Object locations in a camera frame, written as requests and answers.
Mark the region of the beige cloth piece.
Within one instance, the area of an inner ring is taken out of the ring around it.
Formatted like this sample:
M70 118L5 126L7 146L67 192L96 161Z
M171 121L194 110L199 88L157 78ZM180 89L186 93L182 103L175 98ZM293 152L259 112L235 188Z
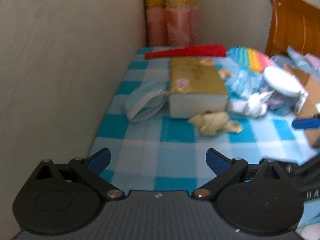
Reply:
M196 115L188 122L199 130L200 135L205 137L213 137L218 131L235 134L243 131L243 127L237 121L231 120L226 112Z

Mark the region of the white cloth glove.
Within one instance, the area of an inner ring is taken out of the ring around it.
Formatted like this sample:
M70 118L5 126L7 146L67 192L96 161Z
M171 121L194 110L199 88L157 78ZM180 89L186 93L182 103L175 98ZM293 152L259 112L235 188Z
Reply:
M227 105L226 110L236 114L241 114L250 118L259 118L266 114L273 91L264 93L254 93L248 100L233 100Z

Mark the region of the light blue face mask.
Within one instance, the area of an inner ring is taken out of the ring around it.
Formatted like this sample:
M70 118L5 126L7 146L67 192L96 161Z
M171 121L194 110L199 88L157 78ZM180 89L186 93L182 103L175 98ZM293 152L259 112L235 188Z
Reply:
M248 100L253 93L258 92L262 74L237 65L224 66L222 69L230 74L224 83L232 99Z

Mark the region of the open cardboard box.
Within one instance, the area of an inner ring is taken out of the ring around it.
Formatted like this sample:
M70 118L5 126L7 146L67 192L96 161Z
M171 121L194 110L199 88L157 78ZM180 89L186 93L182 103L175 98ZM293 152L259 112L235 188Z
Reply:
M312 75L300 69L293 68L288 64L284 65L284 69L293 74L308 93L306 101L304 102L304 105L297 116L299 118L310 118L315 114L319 114L319 110L316 107L316 105L319 103L319 82L312 77ZM319 148L319 128L305 129L304 133L309 141L310 146Z

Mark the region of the clear jar with white lid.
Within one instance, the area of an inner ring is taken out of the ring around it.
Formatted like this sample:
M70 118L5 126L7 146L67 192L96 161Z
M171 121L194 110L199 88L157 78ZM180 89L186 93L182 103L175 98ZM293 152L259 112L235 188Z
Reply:
M259 92L271 94L266 101L269 111L277 115L288 115L302 90L303 86L298 79L288 71L273 66L264 69Z

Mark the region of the pink floral pillow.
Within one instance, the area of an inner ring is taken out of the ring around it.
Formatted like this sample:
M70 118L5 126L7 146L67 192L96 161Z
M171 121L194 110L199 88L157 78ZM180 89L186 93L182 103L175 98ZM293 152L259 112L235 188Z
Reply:
M304 56L304 59L308 62L308 64L310 64L310 66L314 70L319 70L319 68L320 68L320 58L319 57L308 53Z

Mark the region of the blue checkered tablecloth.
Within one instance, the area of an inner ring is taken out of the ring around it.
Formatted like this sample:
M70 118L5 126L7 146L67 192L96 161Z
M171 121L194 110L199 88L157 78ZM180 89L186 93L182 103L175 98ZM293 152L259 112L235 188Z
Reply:
M218 133L203 137L184 119L172 119L163 107L149 120L130 123L124 105L143 82L167 85L168 59L146 60L151 48L140 48L100 124L92 153L111 151L111 162L102 178L124 192L130 190L193 191L214 177L206 164L206 152L214 148L229 158L240 157L251 164L263 158L304 163L319 153L309 146L305 134L294 130L293 114L267 113L260 119L231 115L243 130L239 134Z

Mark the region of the blue floral pillow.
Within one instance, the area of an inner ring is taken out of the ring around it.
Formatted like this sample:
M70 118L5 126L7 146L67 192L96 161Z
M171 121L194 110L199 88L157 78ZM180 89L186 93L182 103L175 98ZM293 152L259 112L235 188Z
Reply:
M310 64L304 59L303 54L294 50L291 46L287 47L287 56L283 55L274 55L271 57L272 61L275 62L278 66L283 66L289 64L293 67L296 67L309 74L319 74L319 70L314 70Z

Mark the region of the rainbow pop-it silicone toy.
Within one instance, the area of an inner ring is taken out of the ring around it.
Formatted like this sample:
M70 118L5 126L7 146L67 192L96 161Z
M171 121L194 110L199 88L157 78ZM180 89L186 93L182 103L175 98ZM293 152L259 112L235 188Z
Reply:
M252 48L231 47L227 51L227 56L241 68L260 74L266 67L276 66L270 57Z

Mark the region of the gold tissue pack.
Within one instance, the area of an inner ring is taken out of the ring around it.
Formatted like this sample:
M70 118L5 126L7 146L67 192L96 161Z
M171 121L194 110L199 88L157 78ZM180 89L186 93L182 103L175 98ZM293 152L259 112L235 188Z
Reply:
M211 58L170 59L169 116L190 119L207 112L223 112L228 90Z

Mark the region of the orange wooden headboard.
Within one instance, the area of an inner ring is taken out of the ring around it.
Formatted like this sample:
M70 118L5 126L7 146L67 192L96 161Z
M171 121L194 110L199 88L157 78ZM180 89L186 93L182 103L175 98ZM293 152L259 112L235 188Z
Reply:
M304 0L270 0L272 20L265 54L286 55L291 46L319 57L319 8Z

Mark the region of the red folded fan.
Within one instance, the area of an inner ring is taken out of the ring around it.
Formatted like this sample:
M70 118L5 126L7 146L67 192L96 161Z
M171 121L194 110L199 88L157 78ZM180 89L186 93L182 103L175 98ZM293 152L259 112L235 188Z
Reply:
M226 49L222 45L191 46L185 48L153 51L145 54L145 59L164 57L225 57Z

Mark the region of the pink gold patterned curtain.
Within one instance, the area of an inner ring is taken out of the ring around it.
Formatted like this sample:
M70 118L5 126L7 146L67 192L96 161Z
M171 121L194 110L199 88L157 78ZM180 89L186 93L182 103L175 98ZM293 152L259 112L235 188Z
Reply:
M150 46L197 44L199 0L144 0L144 3Z

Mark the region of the blue face mask by wall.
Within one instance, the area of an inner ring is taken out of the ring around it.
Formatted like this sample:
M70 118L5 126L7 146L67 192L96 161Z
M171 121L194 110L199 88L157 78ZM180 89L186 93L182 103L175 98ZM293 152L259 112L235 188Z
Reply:
M142 83L127 98L124 111L129 122L145 121L165 105L168 91L164 83L150 80Z

